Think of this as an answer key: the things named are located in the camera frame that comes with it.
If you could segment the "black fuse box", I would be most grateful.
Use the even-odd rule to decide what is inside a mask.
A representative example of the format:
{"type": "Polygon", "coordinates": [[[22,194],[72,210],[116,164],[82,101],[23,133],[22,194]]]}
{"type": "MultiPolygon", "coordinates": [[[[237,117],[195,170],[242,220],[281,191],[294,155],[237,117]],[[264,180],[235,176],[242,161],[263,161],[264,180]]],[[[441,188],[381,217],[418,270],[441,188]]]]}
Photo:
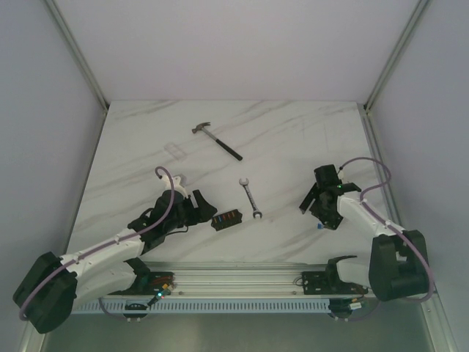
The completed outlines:
{"type": "Polygon", "coordinates": [[[238,209],[221,213],[212,217],[211,227],[215,231],[225,230],[242,222],[243,215],[238,209]]]}

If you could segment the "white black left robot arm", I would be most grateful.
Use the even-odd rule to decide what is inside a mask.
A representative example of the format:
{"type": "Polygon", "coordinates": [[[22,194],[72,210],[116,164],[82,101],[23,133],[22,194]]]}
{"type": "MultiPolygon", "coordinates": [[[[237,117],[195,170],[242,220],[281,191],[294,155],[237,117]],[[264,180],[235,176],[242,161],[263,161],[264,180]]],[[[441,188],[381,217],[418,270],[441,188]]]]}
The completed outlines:
{"type": "Polygon", "coordinates": [[[179,229],[208,222],[218,211],[200,190],[189,194],[179,175],[161,180],[166,188],[155,204],[116,235],[72,254],[39,256],[12,297],[21,320],[46,334],[85,303],[126,290],[146,292],[149,269],[141,256],[179,229]]]}

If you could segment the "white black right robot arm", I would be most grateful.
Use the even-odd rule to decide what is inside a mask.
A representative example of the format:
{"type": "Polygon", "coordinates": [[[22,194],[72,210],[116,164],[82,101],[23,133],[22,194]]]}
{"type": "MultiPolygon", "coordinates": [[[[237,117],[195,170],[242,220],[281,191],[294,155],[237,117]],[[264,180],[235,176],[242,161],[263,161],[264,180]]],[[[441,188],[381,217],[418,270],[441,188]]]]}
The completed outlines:
{"type": "Polygon", "coordinates": [[[361,188],[339,177],[333,164],[316,168],[314,176],[301,212],[310,212],[327,230],[351,221],[372,246],[368,260],[353,254],[334,257],[322,271],[303,272],[303,292],[352,294],[361,286],[380,301],[432,295],[435,284],[423,234],[385,219],[368,204],[361,188]]]}

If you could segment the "clear plastic fuse box cover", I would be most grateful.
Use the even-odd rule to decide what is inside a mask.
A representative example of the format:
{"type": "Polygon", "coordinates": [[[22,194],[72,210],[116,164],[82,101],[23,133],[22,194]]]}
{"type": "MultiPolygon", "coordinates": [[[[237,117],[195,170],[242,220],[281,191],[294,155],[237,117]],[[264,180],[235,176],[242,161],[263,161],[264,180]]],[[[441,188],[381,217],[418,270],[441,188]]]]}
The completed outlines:
{"type": "Polygon", "coordinates": [[[163,149],[175,160],[182,161],[187,158],[187,153],[177,144],[168,143],[165,144],[163,149]]]}

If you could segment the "small chrome combination wrench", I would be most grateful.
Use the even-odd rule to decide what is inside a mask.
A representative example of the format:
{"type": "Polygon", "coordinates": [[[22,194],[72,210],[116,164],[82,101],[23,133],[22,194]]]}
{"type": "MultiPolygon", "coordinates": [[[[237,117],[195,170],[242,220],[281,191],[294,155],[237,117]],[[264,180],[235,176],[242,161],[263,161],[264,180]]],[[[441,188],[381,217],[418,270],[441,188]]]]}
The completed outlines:
{"type": "Polygon", "coordinates": [[[250,202],[250,205],[253,210],[253,218],[254,219],[261,219],[262,218],[262,212],[259,210],[259,208],[256,206],[256,203],[254,201],[254,198],[251,194],[250,188],[249,188],[249,180],[248,179],[239,179],[239,184],[243,187],[248,200],[250,202]]]}

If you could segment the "aluminium front rail base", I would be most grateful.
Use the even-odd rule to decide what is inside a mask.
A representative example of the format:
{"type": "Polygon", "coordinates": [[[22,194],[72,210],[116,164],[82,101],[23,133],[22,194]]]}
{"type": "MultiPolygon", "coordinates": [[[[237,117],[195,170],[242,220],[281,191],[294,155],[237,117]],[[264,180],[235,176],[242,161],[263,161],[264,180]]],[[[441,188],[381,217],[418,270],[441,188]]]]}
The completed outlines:
{"type": "MultiPolygon", "coordinates": [[[[301,274],[304,271],[322,271],[325,265],[304,263],[148,263],[155,273],[169,272],[171,297],[176,298],[349,298],[374,294],[364,284],[358,289],[368,293],[352,295],[313,294],[303,292],[301,274]]],[[[119,283],[116,287],[100,288],[92,299],[112,297],[150,298],[162,289],[148,294],[130,294],[119,283]]]]}

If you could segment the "aluminium frame rail right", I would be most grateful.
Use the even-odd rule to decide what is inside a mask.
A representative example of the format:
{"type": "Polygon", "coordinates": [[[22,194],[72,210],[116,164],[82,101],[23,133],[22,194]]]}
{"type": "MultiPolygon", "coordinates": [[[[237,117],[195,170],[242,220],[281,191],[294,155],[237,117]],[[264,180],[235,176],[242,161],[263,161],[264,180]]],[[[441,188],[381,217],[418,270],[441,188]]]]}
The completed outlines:
{"type": "Polygon", "coordinates": [[[372,91],[370,92],[365,104],[363,105],[364,111],[369,114],[376,103],[383,90],[386,87],[389,79],[394,73],[399,61],[404,55],[407,47],[409,46],[414,34],[417,31],[418,26],[422,22],[426,11],[432,4],[432,0],[419,0],[417,1],[413,11],[410,14],[409,19],[407,20],[403,30],[401,31],[396,44],[394,45],[386,63],[381,70],[379,77],[376,83],[373,86],[372,91]]]}

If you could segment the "aluminium frame post left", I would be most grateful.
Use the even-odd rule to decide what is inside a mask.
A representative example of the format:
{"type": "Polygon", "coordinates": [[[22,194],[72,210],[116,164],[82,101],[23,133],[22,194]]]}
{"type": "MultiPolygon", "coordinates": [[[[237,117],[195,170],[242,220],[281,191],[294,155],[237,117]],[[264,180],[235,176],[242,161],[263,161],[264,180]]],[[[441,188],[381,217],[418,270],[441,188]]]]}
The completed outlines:
{"type": "Polygon", "coordinates": [[[42,3],[45,6],[47,13],[51,17],[51,20],[59,35],[64,41],[64,44],[67,46],[67,50],[70,52],[70,55],[75,62],[76,67],[83,76],[89,90],[94,95],[95,100],[101,109],[104,110],[104,112],[107,112],[110,103],[106,100],[103,91],[98,84],[97,79],[92,72],[85,56],[83,55],[65,17],[63,16],[62,11],[59,9],[58,4],[54,0],[44,0],[42,3]]]}

